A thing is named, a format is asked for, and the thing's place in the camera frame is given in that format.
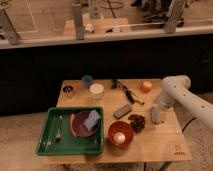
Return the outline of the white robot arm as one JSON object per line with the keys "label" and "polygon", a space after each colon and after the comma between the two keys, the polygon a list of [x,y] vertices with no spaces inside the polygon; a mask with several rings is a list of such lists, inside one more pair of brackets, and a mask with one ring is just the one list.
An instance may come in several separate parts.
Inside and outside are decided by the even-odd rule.
{"label": "white robot arm", "polygon": [[179,102],[213,132],[213,104],[191,93],[191,80],[186,75],[168,76],[161,80],[162,91],[157,97],[159,109],[168,109]]}

